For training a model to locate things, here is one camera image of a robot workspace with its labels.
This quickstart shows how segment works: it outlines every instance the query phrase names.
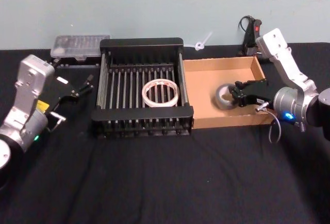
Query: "black tablecloth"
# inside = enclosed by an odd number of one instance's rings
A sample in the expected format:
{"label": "black tablecloth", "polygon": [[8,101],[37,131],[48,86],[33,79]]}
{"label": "black tablecloth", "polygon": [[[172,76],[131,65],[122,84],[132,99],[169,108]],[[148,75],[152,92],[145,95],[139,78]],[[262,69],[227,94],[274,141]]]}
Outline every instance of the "black tablecloth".
{"label": "black tablecloth", "polygon": [[[330,44],[292,44],[319,92],[330,85]],[[237,46],[187,49],[185,59],[232,57]],[[0,120],[12,105],[20,60],[49,50],[0,51]],[[262,66],[277,87],[272,64]],[[79,85],[99,69],[58,70]],[[96,140],[88,132],[96,91],[52,135],[30,148],[1,192],[0,223],[311,223],[330,222],[330,142],[322,130],[283,124],[194,130],[191,136]]]}

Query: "gray wall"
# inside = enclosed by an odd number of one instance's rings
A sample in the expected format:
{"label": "gray wall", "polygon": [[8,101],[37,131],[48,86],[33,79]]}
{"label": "gray wall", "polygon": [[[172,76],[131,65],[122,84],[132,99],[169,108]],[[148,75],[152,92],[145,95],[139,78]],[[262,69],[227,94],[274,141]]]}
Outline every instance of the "gray wall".
{"label": "gray wall", "polygon": [[182,37],[239,44],[246,14],[288,42],[329,42],[330,0],[0,0],[0,49],[51,48],[56,35]]}

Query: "open cardboard tray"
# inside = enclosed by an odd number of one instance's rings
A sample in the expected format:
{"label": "open cardboard tray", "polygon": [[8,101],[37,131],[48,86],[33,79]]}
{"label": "open cardboard tray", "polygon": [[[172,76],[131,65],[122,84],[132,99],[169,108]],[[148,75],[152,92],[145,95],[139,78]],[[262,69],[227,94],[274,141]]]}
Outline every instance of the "open cardboard tray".
{"label": "open cardboard tray", "polygon": [[262,125],[273,120],[266,113],[257,113],[255,105],[220,110],[214,101],[222,84],[265,78],[257,58],[184,60],[184,68],[189,102],[194,107],[194,129]]}

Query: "dish rack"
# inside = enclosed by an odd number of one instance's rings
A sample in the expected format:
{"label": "dish rack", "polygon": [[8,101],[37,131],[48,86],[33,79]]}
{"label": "dish rack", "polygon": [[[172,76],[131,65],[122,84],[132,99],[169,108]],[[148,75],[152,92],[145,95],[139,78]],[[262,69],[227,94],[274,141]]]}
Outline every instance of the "dish rack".
{"label": "dish rack", "polygon": [[[193,107],[189,105],[183,67],[183,40],[104,39],[93,131],[98,137],[189,134]],[[169,79],[179,87],[176,106],[150,108],[142,99],[143,86]],[[173,90],[157,86],[148,92],[155,102],[173,98]]]}

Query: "plastic lid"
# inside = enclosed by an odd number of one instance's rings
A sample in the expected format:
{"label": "plastic lid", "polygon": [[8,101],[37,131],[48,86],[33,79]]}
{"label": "plastic lid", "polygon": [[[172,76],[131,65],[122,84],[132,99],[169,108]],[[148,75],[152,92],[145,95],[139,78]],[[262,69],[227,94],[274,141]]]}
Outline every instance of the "plastic lid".
{"label": "plastic lid", "polygon": [[100,41],[109,35],[61,35],[56,37],[51,50],[52,58],[75,58],[85,61],[87,57],[100,57]]}

